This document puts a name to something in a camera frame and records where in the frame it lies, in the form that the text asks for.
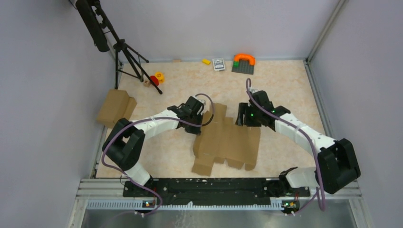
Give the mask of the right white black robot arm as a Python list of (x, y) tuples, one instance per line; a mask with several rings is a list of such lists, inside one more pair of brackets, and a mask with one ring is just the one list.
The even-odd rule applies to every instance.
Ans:
[(361, 176), (353, 144), (319, 133), (283, 106), (274, 107), (262, 90), (251, 90), (246, 103), (239, 103), (238, 126), (268, 127), (311, 153), (313, 167), (292, 167), (280, 173), (279, 191), (291, 196), (298, 188), (320, 188), (334, 194)]

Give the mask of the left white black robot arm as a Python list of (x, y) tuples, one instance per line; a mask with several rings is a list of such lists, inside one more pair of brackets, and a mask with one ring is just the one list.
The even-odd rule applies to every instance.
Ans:
[(153, 188), (149, 181), (151, 175), (139, 162), (144, 142), (178, 128), (183, 128), (187, 133), (200, 134), (205, 105), (204, 100), (190, 96), (179, 106), (170, 106), (141, 120), (121, 118), (103, 144), (101, 162), (108, 157), (118, 171), (135, 182), (134, 190), (140, 196), (149, 195)]

